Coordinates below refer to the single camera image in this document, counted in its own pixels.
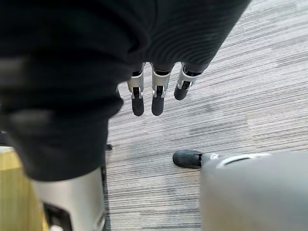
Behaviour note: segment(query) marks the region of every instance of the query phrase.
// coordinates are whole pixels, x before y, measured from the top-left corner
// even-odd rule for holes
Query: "wooden surface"
[[[30,181],[11,148],[0,150],[0,230],[47,231]]]
[[[200,230],[199,171],[175,167],[176,150],[308,149],[308,1],[253,0],[183,101],[173,97],[179,68],[159,117],[148,64],[143,116],[119,87],[125,104],[109,126],[112,230]]]

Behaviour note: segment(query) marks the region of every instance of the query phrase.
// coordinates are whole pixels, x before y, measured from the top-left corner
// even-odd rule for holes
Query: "black fabric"
[[[0,122],[26,174],[53,181],[98,168],[132,65],[210,63],[248,3],[2,1]]]

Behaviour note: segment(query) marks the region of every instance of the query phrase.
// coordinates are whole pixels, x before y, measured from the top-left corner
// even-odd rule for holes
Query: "silver robot leg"
[[[102,231],[105,225],[101,169],[62,181],[32,181],[50,231]]]
[[[308,153],[210,160],[201,171],[203,231],[306,231]]]

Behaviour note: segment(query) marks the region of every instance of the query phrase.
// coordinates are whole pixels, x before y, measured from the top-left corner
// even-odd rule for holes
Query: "gray carpet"
[[[172,163],[176,150],[244,154],[308,150],[308,1],[254,0],[183,101],[169,83],[164,113],[125,104],[110,121],[108,187],[112,230],[200,230],[199,171]]]

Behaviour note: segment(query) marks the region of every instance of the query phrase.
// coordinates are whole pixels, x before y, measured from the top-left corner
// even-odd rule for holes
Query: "robotic finger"
[[[133,68],[133,73],[127,81],[131,96],[131,106],[134,115],[141,116],[144,112],[143,104],[143,68],[145,63],[139,64]]]
[[[191,63],[182,63],[179,79],[174,90],[174,97],[177,100],[183,100],[186,97],[189,88],[195,84],[196,80],[207,67],[208,64],[194,65]]]
[[[159,116],[164,110],[165,95],[174,64],[151,64],[151,66],[153,88],[152,113],[155,116]]]

